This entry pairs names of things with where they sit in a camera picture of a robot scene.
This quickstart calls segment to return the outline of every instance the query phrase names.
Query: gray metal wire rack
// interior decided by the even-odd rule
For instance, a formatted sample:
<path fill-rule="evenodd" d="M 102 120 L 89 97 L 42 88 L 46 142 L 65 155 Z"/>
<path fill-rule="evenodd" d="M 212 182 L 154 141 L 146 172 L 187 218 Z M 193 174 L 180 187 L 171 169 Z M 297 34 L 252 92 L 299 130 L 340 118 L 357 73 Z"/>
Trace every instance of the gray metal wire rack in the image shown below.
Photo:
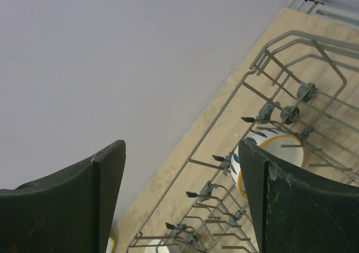
<path fill-rule="evenodd" d="M 278 58 L 280 57 L 280 54 L 298 44 L 303 45 L 304 54 L 299 58 L 295 58 L 294 60 L 283 64 Z M 349 131 L 357 140 L 359 129 L 356 123 L 358 120 L 357 118 L 359 118 L 359 108 L 353 104 L 349 104 L 345 100 L 340 100 L 338 96 L 347 86 L 347 79 L 339 68 L 350 70 L 355 73 L 359 72 L 359 68 L 345 62 L 345 59 L 333 60 L 329 57 L 329 53 L 332 54 L 332 57 L 350 58 L 354 59 L 352 61 L 355 61 L 356 59 L 359 59 L 359 45 L 311 35 L 300 31 L 288 31 L 265 44 L 250 65 L 250 71 L 244 74 L 243 78 L 232 91 L 229 98 L 193 148 L 192 152 L 188 155 L 182 167 L 169 183 L 155 207 L 153 207 L 148 217 L 144 220 L 138 234 L 129 244 L 127 252 L 130 252 L 134 248 L 147 247 L 148 242 L 153 239 L 160 239 L 163 241 L 163 244 L 155 247 L 175 244 L 181 248 L 182 252 L 210 252 L 213 251 L 215 246 L 225 237 L 232 237 L 234 240 L 232 239 L 231 244 L 222 243 L 222 250 L 235 249 L 242 250 L 243 252 L 257 252 L 255 241 L 248 238 L 248 235 L 243 231 L 240 225 L 240 223 L 243 224 L 244 220 L 251 223 L 251 217 L 249 211 L 247 211 L 248 203 L 244 202 L 240 204 L 238 200 L 239 198 L 243 199 L 243 197 L 239 195 L 238 190 L 234 185 L 225 187 L 224 185 L 214 182 L 217 176 L 220 174 L 227 175 L 229 172 L 229 164 L 234 148 L 226 157 L 213 156 L 214 159 L 219 162 L 218 165 L 201 162 L 192 158 L 216 124 L 219 117 L 227 108 L 228 104 L 241 88 L 247 88 L 265 101 L 265 104 L 259 110 L 256 117 L 243 116 L 241 118 L 249 125 L 241 139 L 245 138 L 250 132 L 254 132 L 255 127 L 256 129 L 276 128 L 283 132 L 296 135 L 302 141 L 306 153 L 316 157 L 315 163 L 307 163 L 307 168 L 318 170 L 323 167 L 328 167 L 334 172 L 341 173 L 343 177 L 346 178 L 345 181 L 341 182 L 347 184 L 359 182 L 359 170 L 354 169 L 358 163 L 358 151 L 353 149 L 352 146 L 345 145 L 332 136 L 329 136 L 325 126 L 325 121 L 329 120 L 330 123 L 335 125 L 335 129 L 341 132 Z M 336 78 L 339 78 L 340 80 L 339 87 L 334 93 L 330 94 L 322 90 L 321 84 L 315 84 L 315 80 L 312 80 L 311 82 L 303 82 L 290 70 L 291 67 L 306 59 L 314 59 L 329 64 L 333 69 Z M 273 63 L 279 66 L 279 72 L 272 76 L 267 68 Z M 266 96 L 250 85 L 247 82 L 247 79 L 250 76 L 267 78 L 271 85 L 276 88 L 273 94 L 271 96 Z M 294 81 L 297 84 L 295 95 L 286 88 L 286 84 L 289 80 L 291 82 Z M 289 97 L 293 104 L 282 107 L 281 103 L 276 101 L 277 96 L 280 93 Z M 326 102 L 321 107 L 318 107 L 315 104 L 315 98 L 318 95 L 326 99 Z M 329 111 L 329 107 L 333 106 L 336 106 L 334 108 L 335 110 Z M 338 117 L 336 111 L 341 107 L 346 108 L 344 117 L 351 115 L 355 118 L 354 122 L 346 121 L 343 119 L 343 116 Z M 305 119 L 302 119 L 300 116 L 300 108 L 306 108 L 306 114 L 308 115 L 305 115 Z M 280 111 L 280 119 L 273 119 L 272 113 L 274 110 Z M 318 145 L 323 143 L 318 142 L 318 139 L 322 139 L 327 142 L 328 145 Z M 347 161 L 345 163 L 340 162 L 335 157 L 335 155 L 338 154 L 342 156 L 341 158 L 346 158 Z M 354 165 L 348 166 L 348 162 L 353 163 Z M 186 192 L 188 197 L 194 198 L 194 202 L 188 207 L 187 212 L 184 213 L 177 224 L 166 223 L 169 230 L 166 235 L 144 235 L 142 232 L 144 226 L 154 214 L 156 208 L 164 199 L 169 189 L 173 186 L 178 176 L 189 163 L 213 168 L 216 171 L 212 178 L 209 178 L 208 182 L 200 192 Z M 226 204 L 228 201 L 232 203 L 231 208 Z M 208 213 L 206 217 L 197 216 L 194 213 L 191 214 L 195 209 L 201 209 L 202 211 L 206 210 Z M 197 227 L 193 227 L 191 224 L 187 223 L 191 220 L 197 220 L 200 224 Z"/>

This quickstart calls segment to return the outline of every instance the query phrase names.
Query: beige floor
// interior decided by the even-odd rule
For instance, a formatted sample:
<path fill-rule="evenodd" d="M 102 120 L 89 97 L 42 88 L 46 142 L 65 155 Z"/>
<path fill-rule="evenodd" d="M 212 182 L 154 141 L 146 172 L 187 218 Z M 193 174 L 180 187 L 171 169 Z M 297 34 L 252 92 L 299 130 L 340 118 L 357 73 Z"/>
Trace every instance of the beige floor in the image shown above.
<path fill-rule="evenodd" d="M 288 30 L 301 30 L 307 33 L 359 44 L 358 30 L 354 30 L 344 25 L 336 24 L 324 19 L 319 19 L 318 17 L 305 15 L 304 13 L 294 10 L 282 10 L 272 24 L 267 28 L 262 37 L 257 41 L 255 46 L 250 50 L 246 59 L 240 64 L 238 69 L 235 70 L 232 76 L 223 85 L 217 96 L 211 101 L 206 110 L 204 110 L 202 115 L 190 128 L 188 133 L 185 134 L 182 140 L 178 143 L 155 177 L 144 188 L 140 196 L 134 201 L 123 218 L 119 220 L 117 228 L 115 229 L 116 236 L 114 237 L 117 245 L 116 252 L 126 252 L 127 245 L 139 230 L 140 225 L 148 215 L 149 211 L 152 209 L 168 183 L 174 177 L 182 163 L 191 152 L 192 148 L 196 145 L 201 135 L 218 113 L 218 110 L 226 101 L 235 85 L 241 79 L 243 74 L 248 71 L 250 63 L 257 55 L 260 48 L 274 37 L 279 36 Z M 294 57 L 298 57 L 300 53 L 305 52 L 307 52 L 307 49 L 298 45 L 297 47 L 291 49 L 290 52 L 278 56 L 278 58 L 282 62 L 288 62 L 290 59 L 293 60 Z M 336 56 L 335 59 L 347 61 L 348 63 L 359 67 L 358 62 L 350 61 L 350 59 L 339 56 Z M 338 78 L 326 63 L 314 61 L 313 59 L 307 59 L 299 65 L 293 67 L 291 70 L 298 77 L 303 79 L 303 81 L 315 82 L 320 89 L 326 91 L 327 93 L 333 93 L 338 88 Z M 269 66 L 268 71 L 268 73 L 273 76 L 278 72 L 278 66 L 271 65 Z M 358 106 L 357 102 L 359 99 L 359 89 L 357 85 L 359 83 L 359 76 L 357 73 L 349 70 L 342 71 L 348 79 L 348 85 L 339 98 Z M 248 80 L 248 82 L 265 95 L 271 95 L 273 92 L 274 88 L 268 86 L 267 79 L 253 76 L 252 79 Z M 297 84 L 290 83 L 288 84 L 287 89 L 295 94 L 297 87 Z M 291 104 L 291 101 L 288 98 L 281 98 L 281 96 L 283 95 L 278 95 L 278 100 L 282 102 L 282 106 Z M 316 106 L 320 107 L 325 104 L 325 101 L 324 97 L 318 97 L 315 99 L 314 103 Z M 228 154 L 248 126 L 240 120 L 240 117 L 256 116 L 263 103 L 264 102 L 262 100 L 260 100 L 253 93 L 249 92 L 247 89 L 240 89 L 214 126 L 213 130 L 210 134 L 208 134 L 203 144 L 199 147 L 193 158 L 204 162 L 215 163 L 211 158 L 212 154 Z M 301 110 L 301 118 L 310 119 L 313 114 L 306 112 L 306 109 Z M 357 128 L 359 127 L 358 113 L 350 112 L 347 108 L 341 107 L 337 104 L 334 104 L 328 112 L 336 115 L 340 119 L 345 119 L 352 126 Z M 319 130 L 328 133 L 332 138 L 335 138 L 338 142 L 343 143 L 346 147 L 356 149 L 353 145 L 357 141 L 358 136 L 356 134 L 338 128 L 337 124 L 328 119 L 324 119 L 321 123 L 318 123 L 318 127 Z M 352 165 L 349 167 L 354 167 L 357 164 L 357 158 L 348 154 L 344 155 L 339 152 L 339 150 L 332 149 L 328 142 L 323 140 L 323 138 L 311 136 L 310 140 L 324 148 L 336 159 L 347 162 L 347 165 Z M 309 156 L 306 158 L 307 164 L 318 163 L 318 161 L 318 158 L 315 157 Z M 311 168 L 310 170 L 323 176 L 343 181 L 342 175 L 337 172 L 333 172 L 331 168 Z M 143 234 L 145 236 L 153 236 L 166 233 L 164 222 L 175 223 L 178 221 L 187 210 L 189 204 L 192 202 L 192 200 L 186 197 L 185 191 L 199 192 L 205 182 L 211 178 L 214 171 L 215 170 L 213 169 L 204 168 L 195 164 L 188 164 L 174 183 L 173 187 L 170 189 L 167 196 L 164 198 L 163 202 L 157 208 L 154 215 L 144 227 Z M 216 179 L 216 182 L 225 186 L 231 185 L 230 177 L 225 177 L 221 174 L 218 176 L 218 179 Z M 234 195 L 238 202 L 242 204 L 245 203 L 244 199 L 240 197 L 237 192 L 235 192 Z M 240 224 L 243 226 L 243 229 L 245 229 L 247 234 L 254 239 L 251 224 L 245 220 L 241 221 Z M 220 245 L 223 245 L 224 243 L 230 245 L 236 243 L 236 240 L 223 240 Z M 130 250 L 130 252 L 144 252 L 144 249 Z M 217 248 L 213 252 L 220 252 L 220 249 Z"/>

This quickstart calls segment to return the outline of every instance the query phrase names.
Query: blue patterned bowl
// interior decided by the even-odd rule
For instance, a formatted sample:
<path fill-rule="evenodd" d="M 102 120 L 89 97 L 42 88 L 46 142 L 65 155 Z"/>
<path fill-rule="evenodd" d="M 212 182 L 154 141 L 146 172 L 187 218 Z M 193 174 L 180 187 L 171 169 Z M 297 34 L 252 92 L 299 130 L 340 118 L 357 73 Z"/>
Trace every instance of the blue patterned bowl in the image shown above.
<path fill-rule="evenodd" d="M 245 139 L 253 142 L 277 158 L 283 159 L 299 167 L 303 166 L 304 150 L 303 147 L 301 147 L 302 142 L 294 135 L 285 134 L 278 130 L 267 129 L 256 131 Z M 297 145 L 297 147 L 283 148 L 281 147 L 282 145 Z M 231 176 L 241 195 L 244 198 L 247 198 L 242 179 L 238 147 L 234 150 L 231 159 Z"/>

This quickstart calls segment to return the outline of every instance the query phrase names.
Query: white cup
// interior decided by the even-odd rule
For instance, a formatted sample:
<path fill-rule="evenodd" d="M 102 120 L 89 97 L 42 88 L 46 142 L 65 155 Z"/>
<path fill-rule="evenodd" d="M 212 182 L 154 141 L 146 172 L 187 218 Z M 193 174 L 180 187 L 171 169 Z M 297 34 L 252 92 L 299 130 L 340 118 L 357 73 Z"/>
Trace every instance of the white cup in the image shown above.
<path fill-rule="evenodd" d="M 176 245 L 161 246 L 163 242 L 159 239 L 152 240 L 149 247 L 146 247 L 145 253 L 181 253 L 181 250 Z"/>
<path fill-rule="evenodd" d="M 260 130 L 245 138 L 271 153 L 277 158 L 283 159 L 296 166 L 303 167 L 304 150 L 303 147 L 283 148 L 281 145 L 302 145 L 302 142 L 294 135 L 285 134 L 278 130 Z M 231 176 L 234 184 L 244 198 L 247 198 L 238 155 L 238 146 L 236 147 L 231 159 Z"/>

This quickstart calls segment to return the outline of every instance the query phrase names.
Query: bowl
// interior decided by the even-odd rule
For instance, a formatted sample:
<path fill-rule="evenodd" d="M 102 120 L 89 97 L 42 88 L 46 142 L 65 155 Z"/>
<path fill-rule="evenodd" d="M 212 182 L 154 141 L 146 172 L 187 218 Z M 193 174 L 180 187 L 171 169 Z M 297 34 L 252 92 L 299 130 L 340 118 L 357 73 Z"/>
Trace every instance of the bowl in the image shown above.
<path fill-rule="evenodd" d="M 146 247 L 145 253 L 181 253 L 181 250 L 176 245 L 161 246 L 162 244 L 163 242 L 159 239 L 152 240 L 149 247 Z"/>
<path fill-rule="evenodd" d="M 260 130 L 245 138 L 253 142 L 255 145 L 271 153 L 277 158 L 283 159 L 298 167 L 303 167 L 304 149 L 303 147 L 281 147 L 282 145 L 302 145 L 301 140 L 294 135 L 285 134 L 279 130 Z M 247 198 L 243 184 L 242 172 L 240 166 L 240 158 L 238 155 L 238 146 L 233 152 L 231 159 L 231 176 L 234 184 L 244 198 Z"/>

